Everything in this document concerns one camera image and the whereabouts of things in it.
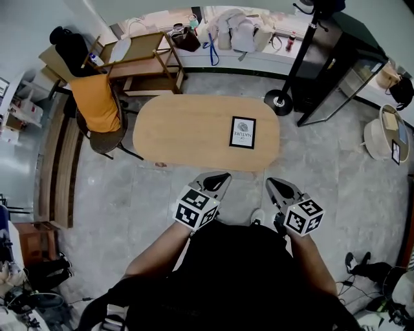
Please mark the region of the black framed nature picture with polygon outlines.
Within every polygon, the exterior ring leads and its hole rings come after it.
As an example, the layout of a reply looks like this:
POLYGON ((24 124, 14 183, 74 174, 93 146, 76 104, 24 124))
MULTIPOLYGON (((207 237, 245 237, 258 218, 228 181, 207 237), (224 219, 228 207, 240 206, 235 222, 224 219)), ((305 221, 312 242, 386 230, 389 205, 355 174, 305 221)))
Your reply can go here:
POLYGON ((254 149, 256 139, 256 119, 240 116, 232 117, 230 147, 254 149))

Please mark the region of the beige tote bag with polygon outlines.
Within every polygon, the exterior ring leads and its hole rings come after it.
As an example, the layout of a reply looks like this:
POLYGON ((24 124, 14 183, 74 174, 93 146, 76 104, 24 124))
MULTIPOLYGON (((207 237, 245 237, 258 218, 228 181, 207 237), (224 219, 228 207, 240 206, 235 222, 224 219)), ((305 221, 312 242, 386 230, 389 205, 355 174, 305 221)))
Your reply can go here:
POLYGON ((231 50, 231 35, 228 20, 233 16, 233 10, 225 10, 217 14, 213 19, 209 20, 207 31, 212 39, 217 40, 220 50, 231 50))

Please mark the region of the person's left forearm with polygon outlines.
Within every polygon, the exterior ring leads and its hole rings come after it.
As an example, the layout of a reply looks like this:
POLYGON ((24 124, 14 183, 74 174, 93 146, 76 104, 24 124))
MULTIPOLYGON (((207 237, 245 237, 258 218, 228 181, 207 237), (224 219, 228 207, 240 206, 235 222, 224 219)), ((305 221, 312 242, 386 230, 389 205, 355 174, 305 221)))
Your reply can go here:
POLYGON ((124 273, 124 279, 137 275, 154 278, 169 275, 191 234, 189 227, 174 222, 153 244, 131 261, 124 273))

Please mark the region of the person's right forearm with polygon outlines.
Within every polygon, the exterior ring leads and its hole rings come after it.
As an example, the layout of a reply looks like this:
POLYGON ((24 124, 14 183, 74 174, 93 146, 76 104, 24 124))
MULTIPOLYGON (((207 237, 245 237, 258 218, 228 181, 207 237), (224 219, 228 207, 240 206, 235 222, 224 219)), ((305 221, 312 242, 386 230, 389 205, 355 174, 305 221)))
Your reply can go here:
POLYGON ((309 286, 318 292, 338 296, 336 283, 324 263, 319 250, 310 235, 300 237, 288 231, 292 256, 298 263, 309 286))

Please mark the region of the beige shoulder bag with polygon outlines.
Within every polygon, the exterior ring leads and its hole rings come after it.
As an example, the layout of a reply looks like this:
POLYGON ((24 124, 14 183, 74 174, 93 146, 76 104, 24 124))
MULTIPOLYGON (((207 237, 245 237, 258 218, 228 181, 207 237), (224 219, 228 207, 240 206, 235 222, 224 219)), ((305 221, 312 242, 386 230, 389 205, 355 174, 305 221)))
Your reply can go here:
POLYGON ((276 34, 273 20, 269 16, 259 14, 254 30, 254 45, 256 52, 262 52, 270 45, 275 52, 279 52, 283 46, 282 40, 276 34))

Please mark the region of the black office chair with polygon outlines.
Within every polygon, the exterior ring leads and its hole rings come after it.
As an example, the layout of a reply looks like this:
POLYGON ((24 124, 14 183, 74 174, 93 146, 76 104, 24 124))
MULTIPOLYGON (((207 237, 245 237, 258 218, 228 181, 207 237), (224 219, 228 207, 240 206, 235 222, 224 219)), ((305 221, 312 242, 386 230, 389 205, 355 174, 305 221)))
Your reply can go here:
POLYGON ((55 46, 56 52, 71 74, 69 78, 59 74, 63 81, 68 83, 76 78, 93 76, 97 73, 92 66, 85 63, 89 51, 81 34, 72 33, 69 29, 59 26, 50 33, 49 41, 55 46))

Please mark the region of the tan woven bag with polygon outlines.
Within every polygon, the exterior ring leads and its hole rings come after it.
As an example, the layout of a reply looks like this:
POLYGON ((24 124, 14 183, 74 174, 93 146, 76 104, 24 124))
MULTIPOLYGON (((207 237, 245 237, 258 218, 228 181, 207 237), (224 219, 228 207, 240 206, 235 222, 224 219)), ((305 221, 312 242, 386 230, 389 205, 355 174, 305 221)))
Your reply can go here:
POLYGON ((382 89, 388 89, 400 81, 400 75, 396 70, 389 66, 385 65, 379 73, 376 75, 376 82, 382 89))

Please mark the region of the dark wicker chair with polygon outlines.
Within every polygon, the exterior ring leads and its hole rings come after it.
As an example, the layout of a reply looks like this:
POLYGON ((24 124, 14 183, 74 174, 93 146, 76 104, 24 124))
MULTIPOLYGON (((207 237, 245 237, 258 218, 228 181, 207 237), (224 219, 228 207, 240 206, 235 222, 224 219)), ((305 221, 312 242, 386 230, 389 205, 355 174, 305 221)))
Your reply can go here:
POLYGON ((123 152, 134 156, 135 158, 139 160, 144 160, 140 155, 126 149, 124 145, 122 144, 122 140, 124 139, 127 129, 128 129, 128 117, 127 114, 135 114, 137 115, 139 112, 131 109, 127 109, 127 106, 129 105, 126 101, 120 99, 118 97, 117 90, 114 90, 111 87, 111 92, 113 95, 113 99, 116 103, 117 109, 118 109, 118 117, 120 118, 120 128, 117 131, 109 132, 109 133, 97 133, 94 131, 91 131, 87 128, 87 124, 85 121, 85 118, 79 111, 79 109, 76 109, 76 123, 78 125, 78 128, 80 132, 86 137, 91 145, 91 148, 94 152, 103 155, 109 159, 113 159, 112 156, 108 155, 108 152, 113 151, 114 149, 118 148, 122 150, 123 152))

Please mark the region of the white backpack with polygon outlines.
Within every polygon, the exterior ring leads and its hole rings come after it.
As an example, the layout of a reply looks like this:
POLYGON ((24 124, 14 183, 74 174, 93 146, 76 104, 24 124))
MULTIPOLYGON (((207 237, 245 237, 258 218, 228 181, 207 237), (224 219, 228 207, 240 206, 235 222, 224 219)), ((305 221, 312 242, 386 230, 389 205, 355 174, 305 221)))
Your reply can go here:
POLYGON ((255 52, 254 43, 255 26, 253 22, 244 15, 233 16, 228 21, 230 30, 231 48, 240 52, 255 52))

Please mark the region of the black glass cabinet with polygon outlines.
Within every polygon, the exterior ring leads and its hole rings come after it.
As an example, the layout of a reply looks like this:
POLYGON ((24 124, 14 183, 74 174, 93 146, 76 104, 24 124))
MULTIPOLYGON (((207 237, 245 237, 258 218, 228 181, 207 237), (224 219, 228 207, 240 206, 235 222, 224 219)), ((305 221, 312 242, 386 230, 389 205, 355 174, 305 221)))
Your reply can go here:
POLYGON ((360 92, 388 58, 368 28, 335 13, 312 39, 291 87, 293 107, 302 127, 326 122, 360 92))

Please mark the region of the cardboard box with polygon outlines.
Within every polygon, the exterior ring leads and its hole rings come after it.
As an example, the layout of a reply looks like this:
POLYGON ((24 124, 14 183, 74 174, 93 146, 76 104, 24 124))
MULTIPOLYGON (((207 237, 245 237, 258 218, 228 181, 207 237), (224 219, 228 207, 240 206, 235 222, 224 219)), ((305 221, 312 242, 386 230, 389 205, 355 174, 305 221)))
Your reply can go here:
POLYGON ((56 51, 56 47, 54 45, 51 45, 43 51, 39 55, 39 59, 45 64, 45 68, 41 70, 42 73, 44 73, 47 78, 50 78, 53 83, 60 80, 60 85, 64 86, 68 82, 76 79, 76 77, 70 72, 63 58, 56 51))

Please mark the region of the wooden step platform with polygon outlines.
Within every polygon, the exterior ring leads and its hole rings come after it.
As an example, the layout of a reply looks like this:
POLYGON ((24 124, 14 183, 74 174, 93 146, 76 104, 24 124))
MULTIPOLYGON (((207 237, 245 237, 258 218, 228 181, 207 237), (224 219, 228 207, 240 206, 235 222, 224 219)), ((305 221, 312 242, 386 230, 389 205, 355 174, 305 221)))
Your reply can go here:
POLYGON ((41 150, 38 187, 38 217, 61 228, 73 227, 76 173, 83 134, 76 119, 72 98, 60 94, 53 99, 41 150))

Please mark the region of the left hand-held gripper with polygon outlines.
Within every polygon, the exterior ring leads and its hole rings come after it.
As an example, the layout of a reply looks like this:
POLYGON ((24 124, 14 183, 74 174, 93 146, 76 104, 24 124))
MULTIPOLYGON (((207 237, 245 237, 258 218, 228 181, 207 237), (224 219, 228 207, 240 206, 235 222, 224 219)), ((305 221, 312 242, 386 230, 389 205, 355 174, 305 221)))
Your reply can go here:
POLYGON ((214 219, 231 181, 227 172, 200 174, 178 195, 173 219, 197 231, 214 219))

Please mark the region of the orange cushion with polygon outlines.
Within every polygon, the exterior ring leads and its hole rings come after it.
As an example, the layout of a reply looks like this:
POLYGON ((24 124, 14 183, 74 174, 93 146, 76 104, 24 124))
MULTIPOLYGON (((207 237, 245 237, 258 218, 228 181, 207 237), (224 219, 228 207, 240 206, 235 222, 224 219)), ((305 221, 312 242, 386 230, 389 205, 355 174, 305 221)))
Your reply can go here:
POLYGON ((118 107, 113 98, 108 75, 77 78, 70 81, 69 85, 90 131, 109 133, 119 130, 118 107))

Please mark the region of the brown wooden cabinet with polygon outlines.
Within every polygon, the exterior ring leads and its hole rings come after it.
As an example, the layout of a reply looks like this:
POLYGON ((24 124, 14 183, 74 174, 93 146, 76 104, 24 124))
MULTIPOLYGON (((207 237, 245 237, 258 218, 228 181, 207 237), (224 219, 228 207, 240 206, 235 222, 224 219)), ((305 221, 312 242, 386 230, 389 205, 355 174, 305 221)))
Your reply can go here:
POLYGON ((58 258, 58 228, 51 222, 14 223, 24 266, 58 258))

